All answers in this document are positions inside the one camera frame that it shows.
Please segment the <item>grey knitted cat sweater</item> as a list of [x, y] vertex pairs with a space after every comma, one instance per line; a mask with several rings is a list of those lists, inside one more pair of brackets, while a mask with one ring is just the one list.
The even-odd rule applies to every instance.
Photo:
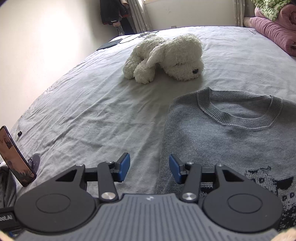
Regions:
[[221, 163], [274, 193], [280, 230], [295, 227], [295, 103], [272, 95], [206, 87], [176, 98], [162, 140], [158, 194], [180, 193], [169, 156]]

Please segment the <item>dark hanging clothes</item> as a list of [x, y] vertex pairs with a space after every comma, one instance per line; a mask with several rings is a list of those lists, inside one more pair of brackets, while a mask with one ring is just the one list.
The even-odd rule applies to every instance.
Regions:
[[115, 27], [119, 36], [134, 34], [130, 23], [131, 13], [129, 8], [128, 1], [101, 0], [100, 15], [102, 23]]

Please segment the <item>grey bed sheet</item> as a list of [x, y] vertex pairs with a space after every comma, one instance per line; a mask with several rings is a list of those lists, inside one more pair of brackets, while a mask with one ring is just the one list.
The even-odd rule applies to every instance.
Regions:
[[39, 96], [11, 130], [26, 158], [40, 156], [37, 178], [21, 196], [66, 169], [117, 160], [131, 166], [118, 193], [153, 193], [159, 174], [163, 129], [173, 99], [206, 86], [245, 90], [295, 101], [295, 58], [253, 29], [199, 26], [167, 29], [160, 37], [194, 34], [203, 45], [204, 70], [179, 82], [158, 70], [144, 85], [123, 76], [123, 66], [140, 38], [99, 50]]

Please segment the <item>smartphone on stand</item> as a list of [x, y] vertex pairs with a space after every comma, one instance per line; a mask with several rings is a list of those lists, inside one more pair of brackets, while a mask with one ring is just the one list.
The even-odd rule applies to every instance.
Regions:
[[36, 179], [36, 172], [17, 148], [6, 126], [1, 127], [1, 157], [23, 187]]

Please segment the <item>white plush dog toy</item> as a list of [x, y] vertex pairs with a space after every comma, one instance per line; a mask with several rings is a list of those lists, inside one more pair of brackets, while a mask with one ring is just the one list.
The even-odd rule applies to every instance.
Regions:
[[202, 54], [202, 43], [194, 34], [173, 39], [149, 35], [134, 47], [123, 66], [123, 75], [128, 80], [149, 84], [160, 67], [177, 81], [189, 81], [204, 70]]

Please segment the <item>dark tablet on bed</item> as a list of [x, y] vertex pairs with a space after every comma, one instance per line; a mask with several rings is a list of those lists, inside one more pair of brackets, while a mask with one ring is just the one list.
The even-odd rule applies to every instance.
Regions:
[[117, 39], [114, 41], [110, 41], [108, 43], [105, 43], [103, 45], [101, 45], [99, 48], [97, 48], [96, 50], [103, 50], [103, 49], [107, 49], [107, 48], [111, 48], [113, 46], [116, 46], [117, 44], [119, 44], [122, 41], [122, 39]]

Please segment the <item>grey curtain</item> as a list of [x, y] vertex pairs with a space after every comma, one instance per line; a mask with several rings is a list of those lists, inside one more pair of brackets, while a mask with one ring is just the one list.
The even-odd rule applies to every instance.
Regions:
[[149, 14], [143, 0], [128, 0], [133, 23], [137, 33], [150, 32], [153, 30]]

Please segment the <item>pink folded quilt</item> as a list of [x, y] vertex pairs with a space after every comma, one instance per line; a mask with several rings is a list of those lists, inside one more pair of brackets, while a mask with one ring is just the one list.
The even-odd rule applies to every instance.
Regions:
[[290, 56], [295, 56], [295, 3], [284, 6], [278, 17], [272, 21], [262, 15], [255, 7], [254, 17], [249, 19], [249, 24], [257, 32], [275, 42]]

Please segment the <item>green patterned cloth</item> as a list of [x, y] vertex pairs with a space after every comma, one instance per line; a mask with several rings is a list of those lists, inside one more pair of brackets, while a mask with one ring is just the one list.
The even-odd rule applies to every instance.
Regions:
[[269, 20], [274, 21], [280, 10], [290, 4], [291, 0], [252, 0], [254, 5], [261, 11], [262, 15], [264, 15]]

